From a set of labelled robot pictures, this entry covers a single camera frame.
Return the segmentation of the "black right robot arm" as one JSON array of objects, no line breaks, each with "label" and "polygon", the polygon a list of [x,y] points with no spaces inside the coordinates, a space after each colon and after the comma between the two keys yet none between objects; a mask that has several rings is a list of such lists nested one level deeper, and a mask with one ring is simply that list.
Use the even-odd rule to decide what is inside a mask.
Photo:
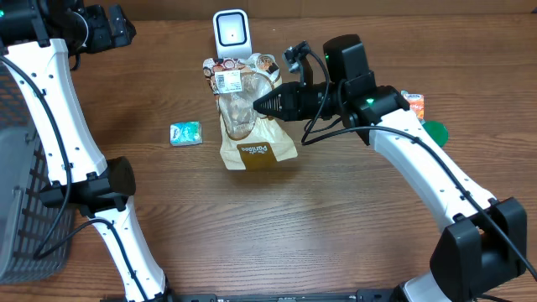
[{"label": "black right robot arm", "polygon": [[324,74],[313,82],[308,43],[288,48],[284,62],[295,82],[257,99],[254,109],[285,122],[305,121],[303,145],[355,133],[400,172],[440,229],[429,270],[393,289],[359,289],[358,301],[475,301],[524,273],[527,214],[514,198],[498,200],[464,173],[430,136],[404,96],[380,86],[359,36],[325,42],[317,58]]}]

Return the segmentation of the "small teal tissue pack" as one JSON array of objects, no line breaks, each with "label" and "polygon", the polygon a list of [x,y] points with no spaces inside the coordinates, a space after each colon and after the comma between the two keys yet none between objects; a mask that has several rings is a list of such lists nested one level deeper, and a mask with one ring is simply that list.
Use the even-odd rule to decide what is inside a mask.
[{"label": "small teal tissue pack", "polygon": [[197,145],[203,142],[202,127],[198,121],[171,124],[169,131],[170,144],[175,147]]}]

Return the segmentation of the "small orange snack packet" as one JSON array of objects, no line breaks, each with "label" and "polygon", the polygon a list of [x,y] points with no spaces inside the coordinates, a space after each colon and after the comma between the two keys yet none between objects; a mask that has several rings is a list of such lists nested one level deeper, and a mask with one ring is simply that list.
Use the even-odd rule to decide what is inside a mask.
[{"label": "small orange snack packet", "polygon": [[422,94],[401,91],[401,95],[409,103],[411,110],[416,114],[421,123],[425,122],[425,96]]}]

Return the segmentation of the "green lid cream jar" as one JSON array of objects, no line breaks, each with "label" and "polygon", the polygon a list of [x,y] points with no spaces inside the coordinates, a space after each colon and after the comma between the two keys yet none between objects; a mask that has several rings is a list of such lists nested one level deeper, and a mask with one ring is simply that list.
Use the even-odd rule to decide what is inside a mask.
[{"label": "green lid cream jar", "polygon": [[446,145],[449,140],[449,132],[443,123],[437,121],[425,121],[422,126],[441,148]]}]

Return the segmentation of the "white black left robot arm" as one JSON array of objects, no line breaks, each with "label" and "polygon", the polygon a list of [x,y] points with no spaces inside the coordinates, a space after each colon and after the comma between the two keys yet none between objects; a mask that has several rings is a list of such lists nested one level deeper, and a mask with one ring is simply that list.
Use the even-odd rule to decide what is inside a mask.
[{"label": "white black left robot arm", "polygon": [[82,54],[130,45],[136,29],[119,5],[81,0],[1,4],[1,61],[29,109],[44,147],[49,183],[41,202],[77,209],[105,242],[126,301],[171,301],[135,212],[135,177],[125,157],[107,159],[86,124],[71,74]]}]

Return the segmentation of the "beige brown cookie pouch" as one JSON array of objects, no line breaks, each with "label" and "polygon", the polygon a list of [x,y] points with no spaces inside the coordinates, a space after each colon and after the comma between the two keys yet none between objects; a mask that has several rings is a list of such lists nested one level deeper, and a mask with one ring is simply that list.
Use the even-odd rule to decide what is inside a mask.
[{"label": "beige brown cookie pouch", "polygon": [[298,156],[294,141],[275,119],[253,103],[282,84],[272,55],[204,60],[204,76],[215,96],[222,133],[220,155],[229,170],[266,169]]}]

